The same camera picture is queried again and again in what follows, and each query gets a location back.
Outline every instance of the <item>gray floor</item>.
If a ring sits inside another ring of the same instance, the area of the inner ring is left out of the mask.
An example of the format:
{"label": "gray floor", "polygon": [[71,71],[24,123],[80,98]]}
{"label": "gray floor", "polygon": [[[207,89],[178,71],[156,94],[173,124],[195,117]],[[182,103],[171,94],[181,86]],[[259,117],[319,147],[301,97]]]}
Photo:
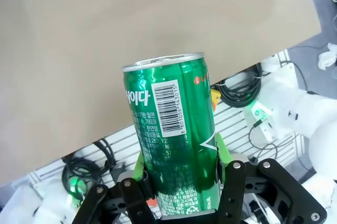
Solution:
{"label": "gray floor", "polygon": [[[290,48],[289,56],[303,71],[309,90],[337,99],[337,79],[331,77],[334,66],[329,67],[326,71],[320,70],[317,66],[318,55],[328,50],[326,46],[322,47],[329,42],[337,44],[337,31],[332,23],[337,14],[337,5],[332,0],[313,1],[320,19],[322,33]],[[321,49],[299,46],[314,46]],[[299,83],[300,87],[303,88],[303,81],[300,77]],[[307,168],[312,167],[307,154],[303,155],[301,160]],[[287,170],[296,179],[300,179],[307,172],[298,161],[289,165]]]}

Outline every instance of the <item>metal bolt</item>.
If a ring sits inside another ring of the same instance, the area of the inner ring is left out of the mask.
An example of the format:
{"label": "metal bolt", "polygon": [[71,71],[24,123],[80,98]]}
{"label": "metal bolt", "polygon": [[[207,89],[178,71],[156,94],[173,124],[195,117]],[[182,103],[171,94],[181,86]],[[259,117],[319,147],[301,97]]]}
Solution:
{"label": "metal bolt", "polygon": [[268,169],[268,168],[270,167],[270,163],[264,162],[264,163],[263,163],[263,167]]}
{"label": "metal bolt", "polygon": [[313,221],[318,221],[320,219],[320,215],[317,213],[317,212],[314,212],[312,215],[311,215],[311,219]]}
{"label": "metal bolt", "polygon": [[102,191],[103,191],[103,188],[102,188],[102,187],[98,187],[98,188],[97,188],[97,193],[98,193],[98,194],[102,193]]}
{"label": "metal bolt", "polygon": [[235,162],[233,164],[233,167],[234,167],[234,169],[239,169],[241,167],[241,165],[238,162]]}
{"label": "metal bolt", "polygon": [[130,185],[131,185],[130,180],[127,180],[127,181],[124,182],[124,186],[125,187],[129,187]]}

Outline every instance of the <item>silver can rim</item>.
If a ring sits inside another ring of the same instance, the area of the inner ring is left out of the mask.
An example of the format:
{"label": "silver can rim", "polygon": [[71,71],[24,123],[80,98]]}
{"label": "silver can rim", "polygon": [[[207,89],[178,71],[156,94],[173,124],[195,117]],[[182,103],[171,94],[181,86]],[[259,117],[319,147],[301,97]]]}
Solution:
{"label": "silver can rim", "polygon": [[156,58],[138,61],[132,65],[123,66],[122,70],[123,72],[134,72],[136,70],[144,70],[144,69],[149,69],[153,67],[173,65],[177,63],[192,61],[192,60],[203,58],[203,57],[204,57],[203,52],[156,57]]}

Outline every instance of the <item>green can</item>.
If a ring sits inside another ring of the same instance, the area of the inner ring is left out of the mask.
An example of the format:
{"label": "green can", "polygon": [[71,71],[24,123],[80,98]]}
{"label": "green can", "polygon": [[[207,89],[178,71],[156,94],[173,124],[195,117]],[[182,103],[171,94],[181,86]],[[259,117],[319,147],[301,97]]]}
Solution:
{"label": "green can", "polygon": [[162,215],[217,209],[220,190],[203,53],[123,67],[124,86]]}

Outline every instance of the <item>barcode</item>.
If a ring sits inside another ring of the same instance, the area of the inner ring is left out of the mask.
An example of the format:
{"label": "barcode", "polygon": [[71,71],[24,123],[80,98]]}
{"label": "barcode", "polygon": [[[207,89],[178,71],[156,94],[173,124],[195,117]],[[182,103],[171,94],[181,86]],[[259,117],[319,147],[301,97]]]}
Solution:
{"label": "barcode", "polygon": [[185,119],[177,80],[154,83],[152,92],[163,137],[186,133]]}

